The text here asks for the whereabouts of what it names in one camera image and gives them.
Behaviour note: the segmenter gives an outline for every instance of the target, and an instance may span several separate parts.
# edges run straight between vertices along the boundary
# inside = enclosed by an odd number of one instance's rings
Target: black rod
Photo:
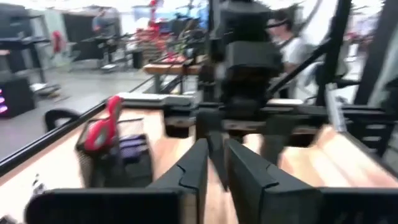
[[[325,106],[325,85],[331,83],[335,77],[338,57],[340,56],[340,48],[343,45],[343,37],[346,31],[348,18],[351,9],[351,0],[339,0],[335,16],[330,24],[330,44],[329,49],[325,55],[325,63],[323,64],[322,82],[318,87],[318,95],[316,105]]]
[[[277,93],[283,86],[285,86],[289,81],[293,80],[300,72],[302,72],[316,59],[322,56],[329,49],[329,46],[330,46],[330,40],[327,39],[323,44],[317,47],[312,52],[312,55],[308,59],[306,59],[301,65],[299,65],[293,72],[290,72],[281,80],[271,85],[267,90],[267,92],[269,93],[267,96],[268,97],[274,96],[274,94]]]

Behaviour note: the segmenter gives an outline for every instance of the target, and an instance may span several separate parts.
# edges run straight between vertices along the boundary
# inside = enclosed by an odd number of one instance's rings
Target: black box
[[[13,118],[36,108],[34,93],[25,77],[0,81],[0,118]]]

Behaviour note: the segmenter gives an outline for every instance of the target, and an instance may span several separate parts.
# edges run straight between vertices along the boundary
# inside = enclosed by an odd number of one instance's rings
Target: wooden table
[[[204,61],[205,56],[198,56],[198,62]],[[198,75],[200,65],[192,65],[188,67],[188,75]],[[171,65],[171,64],[156,64],[150,63],[144,66],[144,71],[149,75],[155,75],[154,85],[155,93],[160,93],[160,87],[162,86],[162,81],[160,77],[162,75],[179,75],[182,73],[182,63]]]
[[[99,118],[106,116],[100,113]],[[172,139],[163,135],[160,111],[123,110],[121,120],[144,118],[153,150],[154,178],[160,177],[190,148],[193,138]],[[121,133],[133,134],[137,127],[123,126]],[[24,207],[32,195],[32,182],[40,174],[50,189],[81,188],[80,166],[75,144],[83,125],[31,157],[0,178],[0,217],[9,214],[23,221]],[[245,139],[253,151],[260,145],[260,136],[251,134]],[[344,136],[325,126],[318,139],[308,148],[286,147],[280,168],[312,186],[328,187],[398,187],[398,181],[363,154]],[[209,163],[205,223],[237,223],[229,192],[224,192],[213,165]]]

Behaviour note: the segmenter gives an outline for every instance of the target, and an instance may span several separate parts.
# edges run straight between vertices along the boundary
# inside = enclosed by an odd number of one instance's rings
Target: lab floor
[[[361,63],[351,64],[351,72],[346,77],[359,79],[361,74]],[[134,87],[150,78],[142,72],[115,72],[103,74],[96,71],[75,71],[73,73],[65,70],[54,70],[46,73],[49,83],[58,83],[62,86],[62,95],[69,96],[66,100],[54,102],[42,100],[37,109],[24,113],[16,118],[0,120],[0,160],[16,152],[28,143],[36,140],[45,133],[43,115],[46,111],[54,108],[69,108],[79,113],[97,105],[101,100],[122,91],[130,91]],[[175,76],[170,75],[165,82],[171,81]],[[153,82],[147,82],[139,87],[136,92],[144,92],[150,88]],[[185,91],[196,90],[196,78],[190,77],[185,85]],[[316,92],[316,86],[310,85],[300,90],[297,97],[305,99]],[[356,87],[348,87],[338,90],[338,94],[352,102],[356,93]],[[396,171],[398,171],[398,152],[389,150],[385,160]]]

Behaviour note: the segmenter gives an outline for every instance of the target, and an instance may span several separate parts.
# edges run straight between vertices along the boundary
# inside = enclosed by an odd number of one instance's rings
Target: black camera
[[[220,101],[232,108],[266,103],[271,78],[283,71],[282,55],[266,32],[272,12],[253,1],[225,1],[220,5],[218,53],[225,76]]]

